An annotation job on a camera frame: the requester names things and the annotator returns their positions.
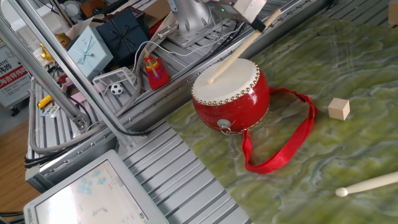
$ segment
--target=red sign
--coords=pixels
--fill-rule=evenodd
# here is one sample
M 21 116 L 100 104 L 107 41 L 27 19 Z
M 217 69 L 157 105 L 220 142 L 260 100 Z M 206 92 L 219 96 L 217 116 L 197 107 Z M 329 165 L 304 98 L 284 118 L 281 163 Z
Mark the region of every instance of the red sign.
M 24 66 L 17 67 L 13 71 L 0 77 L 0 90 L 12 82 L 16 81 L 18 78 L 23 77 L 27 74 L 27 70 Z

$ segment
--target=green mat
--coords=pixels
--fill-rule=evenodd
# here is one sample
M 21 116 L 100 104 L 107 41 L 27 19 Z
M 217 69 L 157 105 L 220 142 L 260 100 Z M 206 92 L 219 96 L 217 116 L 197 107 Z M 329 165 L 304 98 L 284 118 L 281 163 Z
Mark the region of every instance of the green mat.
M 270 87 L 309 95 L 319 109 L 308 139 L 270 174 L 244 168 L 240 136 L 207 128 L 192 102 L 167 122 L 255 223 L 398 223 L 398 184 L 339 198 L 335 190 L 398 171 L 398 30 L 313 17 L 252 61 Z M 328 117 L 350 101 L 346 121 Z M 252 164 L 278 151 L 306 118 L 294 95 L 271 96 L 251 129 Z

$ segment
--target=wooden cube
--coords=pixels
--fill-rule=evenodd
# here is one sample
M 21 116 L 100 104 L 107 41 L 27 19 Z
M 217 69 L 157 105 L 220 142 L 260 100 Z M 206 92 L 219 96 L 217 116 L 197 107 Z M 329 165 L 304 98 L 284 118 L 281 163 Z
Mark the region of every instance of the wooden cube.
M 398 0 L 392 0 L 388 4 L 388 23 L 398 25 Z
M 345 121 L 349 114 L 349 101 L 334 98 L 328 106 L 329 117 Z

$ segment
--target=wooden drumstick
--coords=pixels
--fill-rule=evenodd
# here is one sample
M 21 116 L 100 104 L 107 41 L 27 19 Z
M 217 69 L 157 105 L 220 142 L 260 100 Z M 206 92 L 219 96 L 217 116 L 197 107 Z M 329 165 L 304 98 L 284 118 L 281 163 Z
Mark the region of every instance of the wooden drumstick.
M 391 174 L 382 175 L 369 180 L 364 180 L 357 184 L 353 184 L 349 187 L 340 187 L 336 190 L 336 195 L 339 197 L 345 197 L 348 194 L 362 192 L 365 190 L 371 190 L 385 185 L 393 184 L 398 182 L 398 172 Z
M 149 57 L 150 54 L 146 48 L 144 48 L 144 52 L 146 54 L 146 57 Z M 148 60 L 148 63 L 149 63 L 150 69 L 152 69 L 152 71 L 154 72 L 155 77 L 158 77 L 159 75 L 157 74 L 156 69 L 155 69 L 154 65 L 152 64 L 151 60 Z
M 266 27 L 269 27 L 275 20 L 278 18 L 278 16 L 281 14 L 280 9 L 275 10 L 264 22 Z M 254 33 L 252 33 L 244 42 L 242 45 L 240 45 L 235 52 L 226 59 L 226 61 L 218 67 L 217 71 L 214 73 L 214 75 L 209 78 L 208 83 L 212 84 L 214 80 L 219 77 L 238 57 L 248 48 L 250 45 L 261 35 L 261 32 L 256 30 Z

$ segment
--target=wooden floor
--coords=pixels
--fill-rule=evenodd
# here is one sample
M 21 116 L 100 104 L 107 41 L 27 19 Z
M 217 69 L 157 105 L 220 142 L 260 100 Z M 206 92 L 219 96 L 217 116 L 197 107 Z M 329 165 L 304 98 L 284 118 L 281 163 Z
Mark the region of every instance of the wooden floor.
M 40 195 L 25 181 L 28 123 L 0 136 L 0 212 L 22 211 Z

